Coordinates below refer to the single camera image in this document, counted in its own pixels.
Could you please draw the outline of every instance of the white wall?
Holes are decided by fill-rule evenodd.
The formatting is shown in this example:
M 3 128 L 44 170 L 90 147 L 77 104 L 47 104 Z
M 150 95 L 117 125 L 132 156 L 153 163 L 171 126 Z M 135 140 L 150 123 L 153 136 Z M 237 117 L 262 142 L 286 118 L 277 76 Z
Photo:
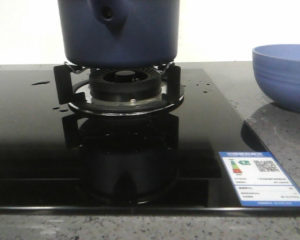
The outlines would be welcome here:
M 300 0 L 181 0 L 176 62 L 249 61 L 300 44 Z M 0 0 L 0 64 L 65 61 L 57 0 Z

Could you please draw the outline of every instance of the gas burner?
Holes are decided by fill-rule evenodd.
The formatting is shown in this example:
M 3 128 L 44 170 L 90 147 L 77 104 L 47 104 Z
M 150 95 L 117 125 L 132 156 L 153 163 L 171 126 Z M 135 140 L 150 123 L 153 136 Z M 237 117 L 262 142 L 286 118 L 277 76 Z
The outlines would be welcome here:
M 91 70 L 90 93 L 99 100 L 129 102 L 152 98 L 161 92 L 161 74 L 153 68 Z
M 171 111 L 181 105 L 181 68 L 170 65 L 136 69 L 90 69 L 89 80 L 72 86 L 73 65 L 54 67 L 60 104 L 88 115 L 131 116 Z

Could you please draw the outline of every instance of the qr code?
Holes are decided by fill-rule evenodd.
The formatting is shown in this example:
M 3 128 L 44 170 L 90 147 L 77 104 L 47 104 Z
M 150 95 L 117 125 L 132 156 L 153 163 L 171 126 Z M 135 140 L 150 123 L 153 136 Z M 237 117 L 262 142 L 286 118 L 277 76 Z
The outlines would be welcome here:
M 255 165 L 260 172 L 279 172 L 279 169 L 273 161 L 257 161 L 254 160 Z

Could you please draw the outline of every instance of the burner cap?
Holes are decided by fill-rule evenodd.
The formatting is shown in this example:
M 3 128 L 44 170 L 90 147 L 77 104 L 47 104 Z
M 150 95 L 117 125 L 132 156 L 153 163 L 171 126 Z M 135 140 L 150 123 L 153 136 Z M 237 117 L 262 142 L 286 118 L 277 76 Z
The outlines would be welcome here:
M 131 83 L 135 81 L 135 75 L 135 71 L 117 71 L 115 73 L 115 81 L 116 83 Z

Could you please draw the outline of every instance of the sticker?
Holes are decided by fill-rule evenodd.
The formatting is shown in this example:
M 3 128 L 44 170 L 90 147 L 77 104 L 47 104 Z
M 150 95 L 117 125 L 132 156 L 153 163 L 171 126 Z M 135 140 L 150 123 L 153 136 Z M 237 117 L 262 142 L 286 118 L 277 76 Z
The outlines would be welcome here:
M 300 207 L 300 189 L 270 152 L 219 152 L 242 206 Z

